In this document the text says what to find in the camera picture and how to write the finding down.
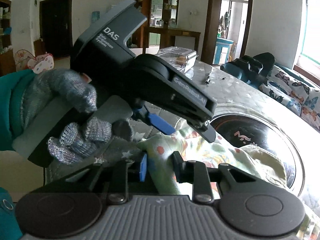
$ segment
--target window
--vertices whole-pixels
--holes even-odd
[[[307,21],[302,55],[320,65],[320,0],[307,0]]]

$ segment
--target teal sleeve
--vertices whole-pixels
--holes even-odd
[[[26,69],[0,77],[0,151],[13,150],[9,120],[10,99],[16,85],[31,72],[31,69]]]
[[[25,75],[23,78],[20,79],[16,87],[12,90],[9,105],[9,120],[12,132],[12,139],[17,138],[19,135],[23,133],[20,117],[21,99],[24,90],[34,79],[35,75],[36,74],[34,72]]]
[[[18,240],[22,232],[14,215],[14,203],[9,193],[0,187],[0,240]]]

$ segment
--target round black pad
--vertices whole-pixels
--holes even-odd
[[[63,238],[91,226],[102,210],[94,193],[30,193],[16,205],[21,230],[40,238]]]
[[[283,208],[279,199],[268,195],[253,196],[246,201],[245,206],[251,213],[263,217],[274,216]]]
[[[258,237],[292,233],[299,228],[305,215],[300,200],[280,188],[263,195],[227,193],[220,199],[219,208],[222,218],[233,228]]]
[[[293,146],[289,147],[290,141],[283,134],[256,119],[237,114],[222,115],[214,119],[211,125],[234,147],[254,144],[275,154],[284,163],[287,186],[292,186],[296,176],[293,154],[297,155],[298,152]]]

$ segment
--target wooden table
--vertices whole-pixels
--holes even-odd
[[[176,28],[165,27],[143,27],[143,46],[142,53],[146,52],[146,48],[149,47],[149,33],[160,34],[160,49],[167,48],[175,45],[176,36],[194,37],[195,38],[195,50],[198,51],[200,32],[187,31]]]

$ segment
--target cushion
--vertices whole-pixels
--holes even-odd
[[[293,78],[287,72],[274,65],[268,74],[268,80],[275,82],[279,87],[287,92],[291,98],[295,98],[303,104],[310,93],[310,87]]]
[[[277,83],[267,80],[266,83],[262,84],[259,87],[259,90],[284,105],[290,111],[294,112],[297,116],[300,116],[302,101],[299,101],[298,97],[290,97],[292,93],[288,93]]]
[[[301,118],[320,132],[320,91],[310,88],[307,100],[302,105]]]

